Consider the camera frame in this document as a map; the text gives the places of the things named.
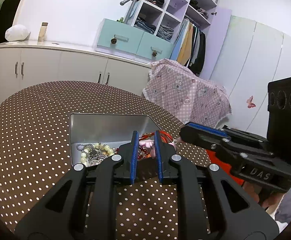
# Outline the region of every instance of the teddy bear print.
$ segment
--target teddy bear print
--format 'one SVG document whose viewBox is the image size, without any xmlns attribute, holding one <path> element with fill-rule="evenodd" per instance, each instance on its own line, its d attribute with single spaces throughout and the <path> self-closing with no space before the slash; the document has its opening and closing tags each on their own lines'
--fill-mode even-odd
<svg viewBox="0 0 291 240">
<path fill-rule="evenodd" d="M 207 87 L 198 90 L 198 98 L 205 97 L 207 95 Z"/>
<path fill-rule="evenodd" d="M 216 103 L 216 106 L 220 107 L 221 106 L 221 99 L 219 99 Z"/>
<path fill-rule="evenodd" d="M 203 119 L 202 119 L 202 123 L 205 123 L 208 119 L 209 119 L 208 114 L 205 114 Z"/>
<path fill-rule="evenodd" d="M 152 101 L 152 102 L 157 101 L 157 97 L 158 97 L 158 90 L 157 90 L 156 87 L 154 87 L 154 88 L 152 89 L 152 99 L 151 99 L 151 101 Z"/>
<path fill-rule="evenodd" d="M 191 101 L 190 101 L 190 99 L 188 97 L 184 100 L 184 104 L 185 105 L 190 105 L 191 104 Z"/>
<path fill-rule="evenodd" d="M 183 75 L 177 75 L 175 77 L 175 84 L 173 86 L 173 89 L 176 89 L 177 92 L 181 92 L 182 82 L 183 82 Z"/>
<path fill-rule="evenodd" d="M 172 109 L 173 109 L 173 110 L 178 110 L 179 107 L 178 107 L 178 105 L 175 103 L 174 106 L 172 107 Z"/>
</svg>

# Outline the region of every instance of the hanging clothes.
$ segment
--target hanging clothes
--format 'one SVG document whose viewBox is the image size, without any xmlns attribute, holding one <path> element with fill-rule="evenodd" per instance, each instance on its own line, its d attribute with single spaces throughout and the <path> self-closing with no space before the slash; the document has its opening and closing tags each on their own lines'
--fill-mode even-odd
<svg viewBox="0 0 291 240">
<path fill-rule="evenodd" d="M 191 61 L 191 59 L 193 57 L 197 34 L 198 34 L 198 28 L 196 26 L 193 26 L 191 56 L 190 56 L 188 62 L 186 63 L 186 65 L 185 65 L 186 67 L 189 66 L 190 61 Z"/>
<path fill-rule="evenodd" d="M 202 68 L 204 65 L 204 59 L 205 59 L 205 49 L 206 49 L 206 37 L 205 37 L 205 34 L 201 32 L 198 57 L 196 58 L 194 64 L 189 67 L 189 69 L 194 74 L 200 74 L 202 71 Z"/>
<path fill-rule="evenodd" d="M 187 61 L 189 60 L 191 56 L 191 50 L 192 50 L 192 35 L 193 35 L 193 24 L 190 23 L 189 30 L 187 32 L 187 35 L 184 39 L 184 42 L 182 44 L 178 59 L 176 60 L 181 65 L 185 65 Z"/>
<path fill-rule="evenodd" d="M 175 43 L 174 43 L 174 46 L 173 46 L 173 49 L 172 49 L 172 53 L 171 53 L 171 56 L 170 56 L 171 60 L 175 60 L 175 61 L 177 60 L 178 55 L 179 55 L 180 50 L 181 50 L 181 47 L 182 47 L 182 43 L 183 43 L 184 38 L 185 38 L 185 35 L 188 32 L 189 24 L 190 24 L 189 20 L 183 19 L 182 25 L 181 25 L 181 28 L 180 28 L 180 31 L 179 31 L 179 36 L 175 40 Z"/>
<path fill-rule="evenodd" d="M 195 47 L 194 47 L 193 56 L 192 56 L 190 64 L 189 64 L 190 66 L 192 66 L 195 63 L 195 60 L 198 57 L 199 48 L 200 48 L 200 33 L 201 33 L 201 31 L 198 29 L 197 39 L 196 39 L 196 43 L 195 43 Z"/>
</svg>

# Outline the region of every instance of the round table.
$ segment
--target round table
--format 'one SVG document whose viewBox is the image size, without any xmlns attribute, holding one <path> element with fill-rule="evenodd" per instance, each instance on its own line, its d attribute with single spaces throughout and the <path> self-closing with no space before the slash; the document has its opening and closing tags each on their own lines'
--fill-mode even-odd
<svg viewBox="0 0 291 240">
<path fill-rule="evenodd" d="M 10 230 L 71 168 L 73 112 L 146 114 L 173 138 L 183 125 L 140 96 L 97 83 L 49 82 L 12 95 L 0 105 L 0 218 Z M 204 149 L 190 144 L 178 153 L 197 165 L 210 163 Z M 177 239 L 175 185 L 153 178 L 117 194 L 116 239 Z"/>
</svg>

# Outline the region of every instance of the white cabinet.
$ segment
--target white cabinet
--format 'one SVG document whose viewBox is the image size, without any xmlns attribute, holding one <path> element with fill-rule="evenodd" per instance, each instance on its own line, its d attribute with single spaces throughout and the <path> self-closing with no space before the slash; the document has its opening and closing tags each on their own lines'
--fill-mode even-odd
<svg viewBox="0 0 291 240">
<path fill-rule="evenodd" d="M 57 81 L 61 51 L 22 49 L 20 90 L 40 83 Z"/>
<path fill-rule="evenodd" d="M 0 49 L 0 104 L 20 90 L 20 70 L 21 49 Z"/>
<path fill-rule="evenodd" d="M 0 48 L 0 104 L 24 88 L 61 80 L 103 83 L 142 96 L 149 71 L 121 58 L 9 44 Z"/>
<path fill-rule="evenodd" d="M 149 71 L 146 67 L 109 59 L 102 83 L 142 96 Z"/>
<path fill-rule="evenodd" d="M 88 54 L 63 51 L 59 80 L 102 82 L 108 59 Z"/>
</svg>

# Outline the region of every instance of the cabinet drawer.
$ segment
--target cabinet drawer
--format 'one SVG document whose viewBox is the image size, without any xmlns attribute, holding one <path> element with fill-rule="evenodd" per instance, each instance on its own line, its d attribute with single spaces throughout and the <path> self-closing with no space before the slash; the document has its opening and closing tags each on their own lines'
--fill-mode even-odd
<svg viewBox="0 0 291 240">
<path fill-rule="evenodd" d="M 144 31 L 135 27 L 105 19 L 97 44 L 136 54 L 143 33 Z M 111 39 L 115 36 L 117 43 L 112 44 Z"/>
<path fill-rule="evenodd" d="M 150 33 L 144 32 L 137 55 L 152 60 L 160 60 L 170 58 L 173 44 L 156 37 Z M 156 51 L 157 56 L 153 57 L 153 52 Z"/>
</svg>

